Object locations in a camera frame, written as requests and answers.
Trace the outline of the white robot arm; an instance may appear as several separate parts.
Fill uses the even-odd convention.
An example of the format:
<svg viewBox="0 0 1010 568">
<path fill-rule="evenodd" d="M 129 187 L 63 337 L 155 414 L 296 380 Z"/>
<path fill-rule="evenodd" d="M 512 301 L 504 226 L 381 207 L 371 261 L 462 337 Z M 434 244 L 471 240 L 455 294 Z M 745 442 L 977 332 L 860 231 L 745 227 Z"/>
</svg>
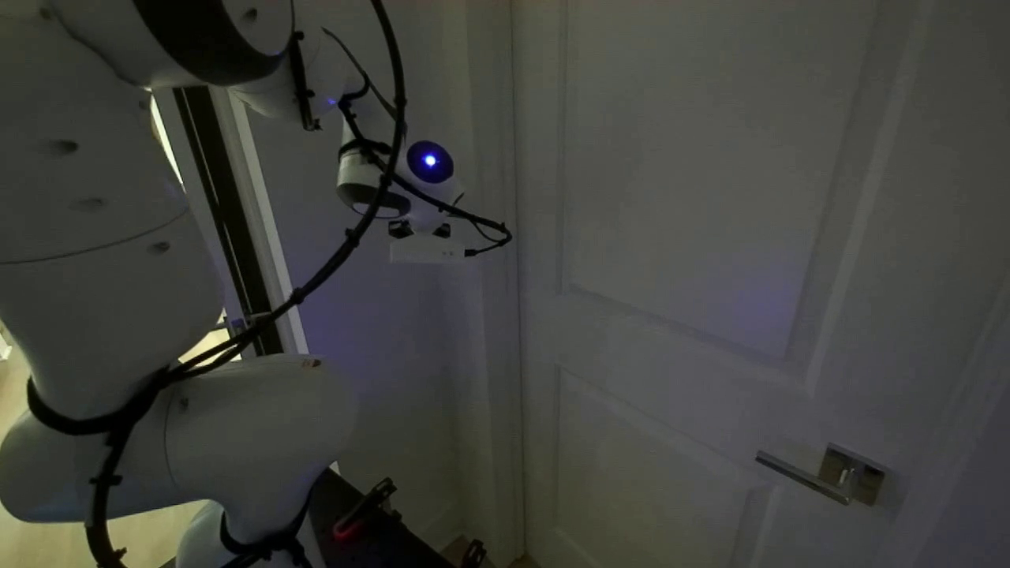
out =
<svg viewBox="0 0 1010 568">
<path fill-rule="evenodd" d="M 349 386 L 305 354 L 207 344 L 222 284 L 151 127 L 167 88 L 226 88 L 340 137 L 339 183 L 388 197 L 405 107 L 379 106 L 323 0 L 39 0 L 0 19 L 0 318 L 25 354 L 4 512 L 108 524 L 192 503 L 177 568 L 313 568 L 310 499 L 353 429 Z"/>
</svg>

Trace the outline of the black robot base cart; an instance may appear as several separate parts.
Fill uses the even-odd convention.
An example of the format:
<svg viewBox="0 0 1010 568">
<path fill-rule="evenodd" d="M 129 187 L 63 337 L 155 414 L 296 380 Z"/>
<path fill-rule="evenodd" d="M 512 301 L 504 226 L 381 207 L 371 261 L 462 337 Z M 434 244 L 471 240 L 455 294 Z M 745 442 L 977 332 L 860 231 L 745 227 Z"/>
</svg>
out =
<svg viewBox="0 0 1010 568">
<path fill-rule="evenodd" d="M 370 489 L 357 489 L 334 470 L 316 479 L 310 521 L 323 568 L 455 568 L 400 521 L 395 493 L 392 478 Z"/>
</svg>

